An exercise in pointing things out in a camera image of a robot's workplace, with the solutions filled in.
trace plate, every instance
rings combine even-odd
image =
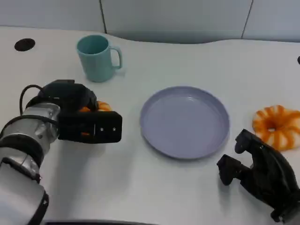
[[[216,152],[229,136],[229,116],[210,93],[188,86],[159,91],[144,104],[140,117],[145,139],[161,153],[198,159]]]

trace white table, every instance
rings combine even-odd
[[[235,137],[256,110],[282,104],[300,109],[300,44],[227,40],[200,45],[154,44],[105,35],[121,48],[125,69],[104,83],[85,79],[75,51],[85,31],[0,28],[0,96],[3,126],[18,115],[21,90],[56,79],[75,79],[123,116],[119,143],[87,145],[56,141],[42,165],[50,195],[46,219],[113,219],[159,225],[272,225],[272,209],[238,181],[219,182],[217,161],[231,155],[250,166],[249,154],[234,152]],[[36,46],[17,52],[14,44]],[[212,157],[178,162],[156,153],[142,139],[139,113],[156,91],[174,85],[207,90],[226,106],[230,138]],[[25,102],[36,94],[28,91]],[[284,153],[300,180],[300,150]]]

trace orange striped toy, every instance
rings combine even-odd
[[[253,123],[255,134],[278,151],[300,146],[300,112],[281,105],[266,107],[256,112]]]
[[[98,111],[111,111],[111,107],[109,106],[109,104],[107,104],[106,102],[101,102],[101,101],[97,101],[98,103]],[[90,109],[88,107],[83,107],[81,110],[79,110],[81,112],[89,112]]]

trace cable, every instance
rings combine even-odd
[[[59,123],[57,121],[49,119],[47,117],[37,116],[37,115],[21,115],[21,116],[17,116],[15,118],[11,119],[9,122],[7,122],[7,124],[4,125],[4,127],[3,127],[3,129],[1,130],[1,133],[0,133],[0,138],[2,138],[3,132],[4,132],[5,128],[7,128],[9,125],[13,124],[16,121],[23,120],[23,119],[37,119],[37,120],[41,120],[44,123],[51,123],[54,126],[56,126],[57,129],[59,129]]]
[[[22,90],[22,93],[21,93],[21,95],[20,95],[20,101],[19,101],[20,115],[23,114],[23,97],[24,97],[25,92],[26,92],[29,88],[37,88],[37,89],[39,89],[39,90],[44,94],[43,88],[40,87],[40,86],[38,86],[38,85],[31,84],[31,85],[26,86],[26,87]]]

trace mug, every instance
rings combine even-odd
[[[119,65],[113,66],[111,50],[119,55]],[[116,69],[122,68],[122,52],[119,47],[111,46],[101,35],[89,35],[77,43],[77,52],[87,78],[94,82],[109,80]]]

